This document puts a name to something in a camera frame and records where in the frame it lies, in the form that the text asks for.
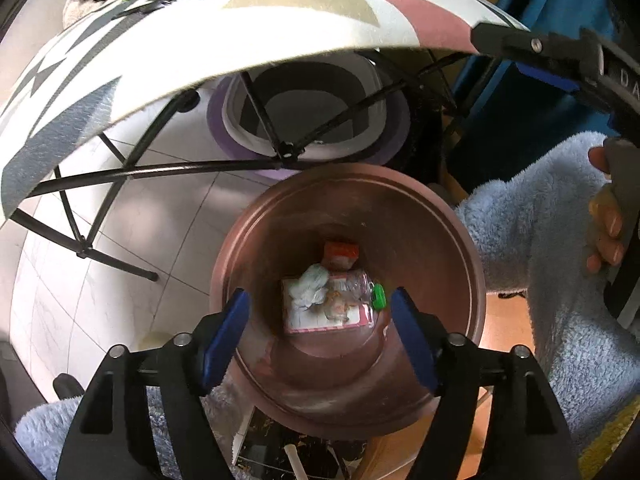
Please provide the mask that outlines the person's right hand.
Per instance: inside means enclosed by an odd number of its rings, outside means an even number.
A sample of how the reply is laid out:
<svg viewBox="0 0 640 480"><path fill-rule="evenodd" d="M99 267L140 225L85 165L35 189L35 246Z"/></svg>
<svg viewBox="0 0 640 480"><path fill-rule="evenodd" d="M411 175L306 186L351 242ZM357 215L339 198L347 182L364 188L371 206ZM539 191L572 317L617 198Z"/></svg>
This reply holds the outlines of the person's right hand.
<svg viewBox="0 0 640 480"><path fill-rule="evenodd" d="M602 266L619 266L626 249L620 241L623 215L612 191L610 167L604 147L590 148L588 158L590 164L602 172L606 179L605 185L593 196L588 205L592 225L588 242L590 254L586 259L586 268L589 273L596 274L601 271Z"/></svg>

